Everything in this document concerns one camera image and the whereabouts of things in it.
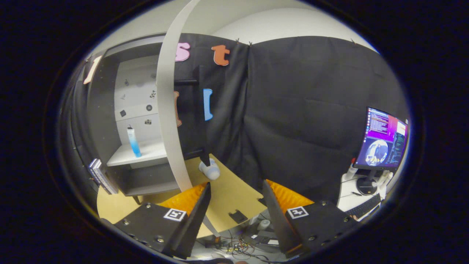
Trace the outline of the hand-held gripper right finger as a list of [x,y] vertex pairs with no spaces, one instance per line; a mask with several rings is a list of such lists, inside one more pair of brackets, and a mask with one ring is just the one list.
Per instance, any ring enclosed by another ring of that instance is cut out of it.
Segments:
[[263,181],[262,194],[280,251],[286,257],[323,252],[361,228],[332,202],[314,202],[269,179]]

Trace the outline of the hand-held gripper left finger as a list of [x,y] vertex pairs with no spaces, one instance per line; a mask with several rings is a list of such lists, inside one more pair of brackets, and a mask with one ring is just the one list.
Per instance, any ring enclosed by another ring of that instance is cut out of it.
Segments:
[[211,184],[198,184],[159,204],[141,204],[117,221],[114,230],[161,254],[187,259],[210,200]]

